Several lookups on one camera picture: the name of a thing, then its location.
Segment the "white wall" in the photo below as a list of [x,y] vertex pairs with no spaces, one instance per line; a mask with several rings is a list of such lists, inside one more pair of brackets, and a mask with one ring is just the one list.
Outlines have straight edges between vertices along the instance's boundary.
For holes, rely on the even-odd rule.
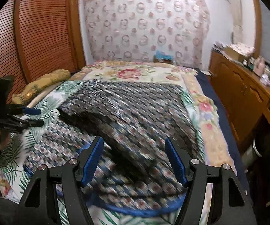
[[[233,18],[230,11],[230,4],[227,0],[205,0],[210,12],[210,28],[207,38],[204,40],[202,63],[208,65],[210,61],[211,48],[216,41],[224,44],[231,42],[231,32],[233,29]],[[87,64],[93,63],[87,33],[85,29],[85,18],[83,5],[80,4],[80,23],[82,30],[84,53]]]
[[255,8],[253,0],[241,0],[243,43],[253,47],[256,36]]

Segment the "yellow pillow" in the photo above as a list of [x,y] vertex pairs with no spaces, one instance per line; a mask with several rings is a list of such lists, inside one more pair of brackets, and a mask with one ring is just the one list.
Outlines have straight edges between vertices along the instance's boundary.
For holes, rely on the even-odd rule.
[[57,82],[65,81],[70,78],[70,71],[57,69],[49,74],[45,74],[35,81],[29,83],[19,95],[12,95],[14,104],[27,105],[34,99],[44,88]]

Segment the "navy blue mattress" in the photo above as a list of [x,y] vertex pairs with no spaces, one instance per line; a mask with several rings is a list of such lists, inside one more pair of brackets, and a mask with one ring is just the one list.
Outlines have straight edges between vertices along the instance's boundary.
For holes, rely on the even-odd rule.
[[220,102],[220,99],[215,93],[206,75],[202,73],[199,69],[196,69],[196,70],[198,71],[198,75],[196,76],[196,78],[204,92],[204,95],[211,98],[214,101],[214,104],[218,108],[217,113],[219,116],[219,126],[228,144],[230,156],[234,160],[235,168],[237,170],[237,177],[242,187],[245,190],[247,190],[249,194],[249,186],[248,186],[246,175],[244,173],[244,166],[241,161],[241,157],[240,157],[237,145],[236,145],[236,141],[233,137],[233,134],[232,134],[232,131],[231,131],[231,128],[230,128],[230,125],[226,116],[226,110],[224,106],[222,105],[222,103]]

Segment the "bed sheet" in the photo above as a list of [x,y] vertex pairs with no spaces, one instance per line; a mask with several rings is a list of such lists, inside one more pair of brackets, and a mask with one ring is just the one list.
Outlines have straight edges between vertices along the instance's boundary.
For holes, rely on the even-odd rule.
[[[178,84],[188,91],[183,99],[188,109],[194,126],[200,132],[200,142],[205,150],[205,163],[220,166],[229,163],[236,172],[234,162],[228,152],[228,145],[219,127],[217,107],[214,102],[207,98],[201,89],[197,79],[197,71],[163,63],[130,63],[117,61],[103,61],[95,65],[86,66],[74,75],[72,80],[100,79],[100,80],[123,80],[143,81],[156,83]],[[22,135],[12,134],[11,143],[2,152],[0,157],[1,170],[10,183],[16,195],[20,198],[25,190],[29,177],[23,169],[23,164],[28,151],[34,148],[41,138],[44,130],[49,126],[52,118],[57,118],[59,107],[64,100],[76,92],[82,81],[64,82],[41,102],[36,105],[42,113],[40,119],[44,119],[43,128],[32,128],[23,132]],[[200,224],[206,224],[211,202],[211,185],[208,185],[205,203]],[[64,202],[58,200],[62,224],[68,224]],[[156,218],[140,218],[110,212],[91,206],[89,209],[95,224],[173,224],[178,211],[164,214]]]

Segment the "silver screw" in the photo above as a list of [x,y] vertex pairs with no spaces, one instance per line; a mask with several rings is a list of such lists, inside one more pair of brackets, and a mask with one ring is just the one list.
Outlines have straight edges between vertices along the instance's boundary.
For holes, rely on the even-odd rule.
[[44,170],[45,168],[46,168],[46,165],[45,165],[45,164],[42,164],[42,165],[40,165],[40,166],[38,167],[38,169],[39,169],[40,171]]
[[197,165],[197,164],[199,164],[199,160],[197,160],[197,159],[192,159],[192,160],[191,160],[191,163],[194,164],[194,165]]
[[224,165],[223,165],[223,168],[226,169],[226,170],[229,170],[231,167],[230,167],[229,164],[224,164]]
[[74,165],[77,163],[77,159],[73,158],[69,160],[69,164]]

